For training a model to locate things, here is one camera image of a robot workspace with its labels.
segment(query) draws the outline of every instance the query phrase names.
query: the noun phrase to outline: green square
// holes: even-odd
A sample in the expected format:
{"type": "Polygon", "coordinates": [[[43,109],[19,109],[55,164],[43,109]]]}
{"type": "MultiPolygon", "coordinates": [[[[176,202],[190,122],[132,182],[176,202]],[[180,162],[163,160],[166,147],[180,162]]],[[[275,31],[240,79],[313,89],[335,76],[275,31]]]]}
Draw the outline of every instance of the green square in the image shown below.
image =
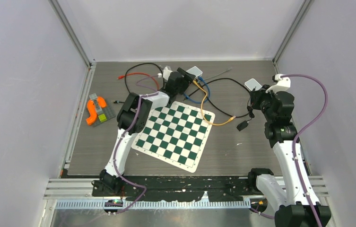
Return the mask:
{"type": "Polygon", "coordinates": [[[144,143],[145,143],[144,140],[138,140],[138,142],[136,143],[136,146],[143,147],[144,143]]]}
{"type": "Polygon", "coordinates": [[[176,131],[183,131],[183,126],[177,125],[175,130],[176,131]]]}
{"type": "Polygon", "coordinates": [[[171,122],[177,124],[179,122],[179,118],[173,117],[171,122]]]}
{"type": "Polygon", "coordinates": [[[206,131],[207,131],[207,128],[206,128],[206,127],[200,126],[199,132],[201,132],[201,133],[206,133],[206,131]]]}
{"type": "Polygon", "coordinates": [[[183,146],[183,148],[185,148],[186,150],[190,150],[192,146],[193,146],[193,144],[186,142],[185,146],[183,146]]]}
{"type": "Polygon", "coordinates": [[[192,130],[189,132],[189,135],[196,137],[197,132],[195,130],[192,130]]]}
{"type": "Polygon", "coordinates": [[[163,126],[166,126],[166,127],[168,127],[170,124],[171,124],[171,123],[170,123],[169,121],[164,121],[164,122],[163,122],[163,126]]]}
{"type": "Polygon", "coordinates": [[[160,144],[160,147],[166,149],[166,147],[168,147],[168,143],[165,141],[162,141],[160,144]]]}
{"type": "Polygon", "coordinates": [[[165,152],[164,152],[164,157],[166,157],[166,158],[171,158],[171,155],[172,155],[172,151],[170,151],[170,150],[166,150],[165,152]]]}
{"type": "Polygon", "coordinates": [[[160,128],[161,128],[161,124],[158,124],[158,123],[154,123],[154,126],[153,126],[153,129],[154,130],[160,130],[160,128]]]}
{"type": "Polygon", "coordinates": [[[186,141],[188,139],[188,134],[181,133],[181,136],[179,137],[181,140],[186,141]]]}
{"type": "Polygon", "coordinates": [[[168,128],[168,129],[166,130],[166,134],[169,135],[169,136],[172,136],[173,133],[174,133],[174,130],[173,130],[173,129],[168,128]]]}
{"type": "Polygon", "coordinates": [[[195,159],[196,159],[196,156],[197,156],[197,153],[190,152],[188,158],[190,158],[190,159],[192,159],[192,160],[195,160],[195,159]]]}
{"type": "Polygon", "coordinates": [[[158,150],[158,147],[156,145],[151,145],[150,151],[156,153],[158,150]]]}
{"type": "Polygon", "coordinates": [[[148,120],[151,122],[156,122],[157,118],[155,116],[151,116],[148,120]]]}
{"type": "Polygon", "coordinates": [[[162,140],[164,138],[165,134],[162,132],[158,132],[156,135],[156,138],[159,138],[160,140],[162,140]]]}
{"type": "Polygon", "coordinates": [[[158,116],[159,119],[165,119],[166,114],[165,113],[160,113],[160,115],[158,116]]]}
{"type": "Polygon", "coordinates": [[[181,147],[175,147],[175,149],[174,149],[174,153],[176,153],[176,154],[178,154],[178,155],[180,155],[181,154],[181,152],[182,152],[182,148],[181,147]]]}
{"type": "Polygon", "coordinates": [[[185,110],[185,107],[183,107],[183,106],[178,106],[178,108],[176,109],[176,111],[181,112],[181,113],[183,113],[184,110],[185,110]]]}
{"type": "Polygon", "coordinates": [[[203,121],[203,119],[200,119],[200,118],[194,119],[194,123],[198,124],[198,125],[200,125],[202,121],[203,121]]]}
{"type": "Polygon", "coordinates": [[[204,117],[207,119],[207,121],[211,121],[211,115],[206,114],[204,117]]]}
{"type": "Polygon", "coordinates": [[[183,113],[181,119],[182,120],[187,120],[189,118],[189,115],[183,113]]]}
{"type": "Polygon", "coordinates": [[[193,117],[195,117],[195,116],[197,116],[197,113],[198,113],[197,111],[192,110],[191,113],[190,113],[190,115],[193,116],[193,117]]]}
{"type": "Polygon", "coordinates": [[[107,117],[103,113],[102,115],[98,116],[98,119],[100,120],[100,122],[105,122],[107,120],[107,117]]]}
{"type": "Polygon", "coordinates": [[[143,133],[147,134],[147,135],[150,134],[150,132],[151,132],[151,128],[149,128],[149,127],[145,127],[143,130],[143,133]]]}
{"type": "Polygon", "coordinates": [[[178,138],[172,137],[169,142],[176,145],[178,143],[178,140],[179,140],[178,138]]]}
{"type": "Polygon", "coordinates": [[[200,147],[201,146],[201,140],[199,138],[195,138],[193,144],[200,147]]]}
{"type": "Polygon", "coordinates": [[[185,164],[187,159],[188,159],[187,157],[180,156],[179,159],[178,159],[178,162],[181,163],[181,164],[185,164]]]}
{"type": "Polygon", "coordinates": [[[147,140],[146,140],[146,142],[149,142],[149,143],[153,143],[154,142],[154,137],[152,137],[152,136],[147,136],[147,140]]]}
{"type": "Polygon", "coordinates": [[[176,110],[169,109],[168,110],[168,115],[174,116],[176,113],[176,110]]]}
{"type": "Polygon", "coordinates": [[[186,122],[185,127],[191,129],[193,126],[193,123],[191,122],[186,122]]]}

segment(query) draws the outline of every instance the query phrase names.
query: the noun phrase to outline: robotic arm base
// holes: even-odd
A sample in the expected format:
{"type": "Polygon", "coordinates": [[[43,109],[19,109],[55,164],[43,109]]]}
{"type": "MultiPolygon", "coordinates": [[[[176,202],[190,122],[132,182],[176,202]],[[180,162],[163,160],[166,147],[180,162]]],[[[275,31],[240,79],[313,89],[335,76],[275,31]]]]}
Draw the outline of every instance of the robotic arm base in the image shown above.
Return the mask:
{"type": "MultiPolygon", "coordinates": [[[[327,226],[331,219],[331,210],[328,206],[315,205],[317,214],[320,218],[322,226],[327,226]]],[[[315,227],[317,226],[310,205],[281,205],[279,210],[275,212],[276,227],[315,227]]]]}
{"type": "Polygon", "coordinates": [[[92,196],[103,197],[118,195],[124,185],[122,179],[117,176],[111,176],[103,169],[100,173],[100,179],[92,182],[92,196]]]}

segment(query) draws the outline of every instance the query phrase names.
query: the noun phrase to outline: black cable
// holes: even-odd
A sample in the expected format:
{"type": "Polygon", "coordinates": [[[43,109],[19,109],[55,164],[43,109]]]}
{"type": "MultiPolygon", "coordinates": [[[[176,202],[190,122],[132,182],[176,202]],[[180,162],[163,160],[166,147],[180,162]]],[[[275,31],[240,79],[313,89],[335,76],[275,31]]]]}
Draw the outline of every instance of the black cable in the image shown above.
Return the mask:
{"type": "MultiPolygon", "coordinates": [[[[129,87],[128,87],[128,83],[126,82],[126,78],[127,78],[128,72],[129,72],[130,70],[132,70],[132,69],[138,67],[138,66],[141,66],[141,65],[155,65],[155,66],[157,67],[157,69],[160,70],[161,74],[163,73],[163,69],[162,69],[161,67],[159,67],[157,64],[152,63],[152,62],[140,63],[140,64],[137,64],[137,65],[135,65],[135,66],[130,67],[130,68],[125,72],[125,77],[124,77],[125,87],[126,87],[126,89],[128,90],[129,93],[130,93],[130,90],[129,90],[129,87]]],[[[164,78],[163,78],[163,87],[162,87],[162,88],[164,88],[164,87],[165,87],[165,80],[164,80],[164,78]]]]}
{"type": "MultiPolygon", "coordinates": [[[[233,82],[239,84],[241,87],[243,87],[243,88],[250,94],[250,92],[246,89],[245,86],[243,86],[241,83],[239,83],[238,81],[236,81],[236,80],[234,80],[234,79],[232,79],[232,78],[218,78],[218,79],[214,79],[214,80],[212,80],[212,81],[207,82],[207,84],[210,84],[210,83],[215,82],[215,81],[223,80],[223,79],[228,79],[228,80],[231,80],[231,81],[233,81],[233,82]]],[[[190,95],[188,95],[188,96],[190,97],[191,95],[193,95],[194,93],[196,93],[196,92],[199,91],[199,90],[200,90],[200,88],[196,89],[195,91],[193,91],[192,93],[190,93],[190,95]]],[[[231,114],[229,114],[229,113],[227,113],[227,112],[221,110],[220,108],[216,107],[216,106],[213,104],[213,102],[210,100],[210,98],[208,98],[208,101],[210,102],[210,104],[211,104],[214,108],[216,108],[216,109],[217,109],[218,111],[220,111],[221,113],[223,113],[223,114],[225,114],[225,115],[227,115],[227,116],[229,116],[229,117],[232,117],[232,116],[233,116],[233,115],[231,115],[231,114]]],[[[248,113],[246,113],[246,114],[244,114],[244,115],[242,115],[242,116],[237,116],[236,118],[246,117],[246,116],[249,115],[249,113],[250,113],[250,112],[248,112],[248,113]]]]}

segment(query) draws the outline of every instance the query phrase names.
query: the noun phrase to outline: red cable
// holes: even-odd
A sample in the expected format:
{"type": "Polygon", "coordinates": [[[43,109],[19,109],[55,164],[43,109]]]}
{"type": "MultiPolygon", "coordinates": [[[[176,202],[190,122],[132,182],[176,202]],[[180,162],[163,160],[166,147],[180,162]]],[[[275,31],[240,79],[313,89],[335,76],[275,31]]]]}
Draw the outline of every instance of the red cable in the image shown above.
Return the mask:
{"type": "MultiPolygon", "coordinates": [[[[145,76],[151,77],[150,75],[148,75],[147,73],[144,73],[144,72],[131,72],[131,73],[127,74],[127,76],[130,76],[130,75],[145,75],[145,76]]],[[[124,77],[125,77],[125,75],[122,75],[122,76],[119,76],[118,79],[123,79],[124,77]]],[[[159,90],[160,85],[158,84],[156,79],[154,79],[153,77],[151,79],[154,80],[154,82],[157,85],[157,90],[159,90]]]]}

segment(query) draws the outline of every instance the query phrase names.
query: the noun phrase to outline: yellow cable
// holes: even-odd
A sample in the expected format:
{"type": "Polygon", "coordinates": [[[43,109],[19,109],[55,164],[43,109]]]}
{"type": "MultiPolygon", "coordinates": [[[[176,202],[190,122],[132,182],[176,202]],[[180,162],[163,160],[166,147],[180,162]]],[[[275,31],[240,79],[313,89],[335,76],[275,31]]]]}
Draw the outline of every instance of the yellow cable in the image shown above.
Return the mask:
{"type": "Polygon", "coordinates": [[[206,100],[206,98],[208,97],[208,93],[207,93],[206,90],[204,90],[204,89],[197,83],[197,81],[194,80],[193,83],[194,83],[196,86],[198,86],[198,87],[200,88],[200,90],[202,90],[202,91],[206,94],[206,95],[204,96],[203,100],[201,101],[200,110],[201,110],[201,115],[203,116],[203,119],[204,119],[208,124],[212,124],[212,125],[215,125],[215,126],[221,126],[221,125],[224,125],[224,124],[226,124],[226,123],[228,123],[228,122],[231,122],[233,119],[235,119],[236,116],[233,116],[233,117],[229,118],[228,121],[226,121],[226,122],[224,122],[224,123],[221,123],[221,124],[214,124],[214,123],[211,123],[211,122],[207,121],[206,116],[205,116],[204,113],[203,113],[203,103],[204,103],[204,101],[206,100]]]}

